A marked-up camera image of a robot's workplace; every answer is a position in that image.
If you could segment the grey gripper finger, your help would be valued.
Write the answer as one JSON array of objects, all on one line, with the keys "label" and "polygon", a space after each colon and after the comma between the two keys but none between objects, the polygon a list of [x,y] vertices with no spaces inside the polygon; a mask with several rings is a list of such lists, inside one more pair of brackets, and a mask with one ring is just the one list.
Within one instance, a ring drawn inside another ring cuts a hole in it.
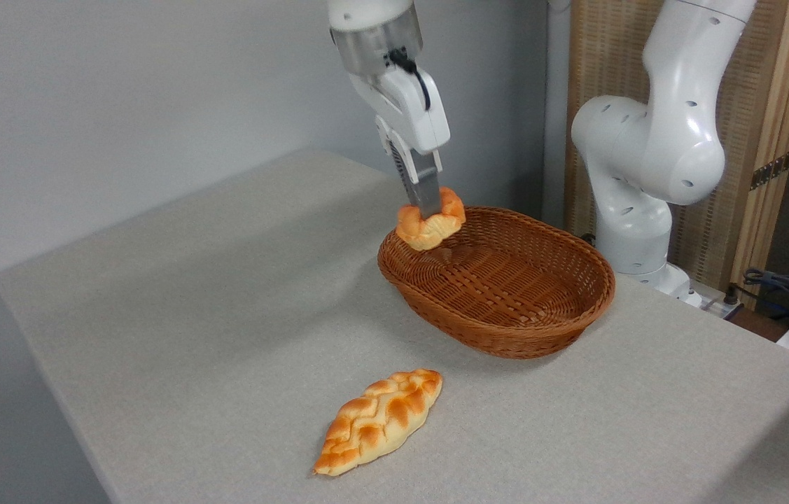
[{"label": "grey gripper finger", "polygon": [[410,203],[419,208],[420,220],[441,213],[442,203],[437,178],[439,170],[435,153],[423,155],[410,148],[406,163],[408,169],[412,166],[417,176],[417,181],[413,182],[410,171],[407,170],[406,188]]},{"label": "grey gripper finger", "polygon": [[380,140],[382,142],[382,148],[384,148],[385,153],[391,158],[394,166],[397,169],[398,176],[400,177],[401,183],[403,183],[405,192],[408,198],[408,204],[414,205],[414,193],[412,190],[412,183],[410,181],[410,177],[408,176],[407,172],[407,165],[404,163],[403,157],[398,152],[398,149],[391,141],[389,137],[390,128],[388,128],[387,123],[380,115],[375,116],[375,124],[376,129],[380,135]]}]

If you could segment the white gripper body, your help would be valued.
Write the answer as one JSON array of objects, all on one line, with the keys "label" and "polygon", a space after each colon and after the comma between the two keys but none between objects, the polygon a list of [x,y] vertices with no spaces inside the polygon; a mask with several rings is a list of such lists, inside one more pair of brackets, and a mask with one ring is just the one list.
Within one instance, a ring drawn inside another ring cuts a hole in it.
[{"label": "white gripper body", "polygon": [[394,68],[381,76],[354,76],[356,92],[408,147],[426,155],[451,140],[440,93],[425,70],[419,76]]}]

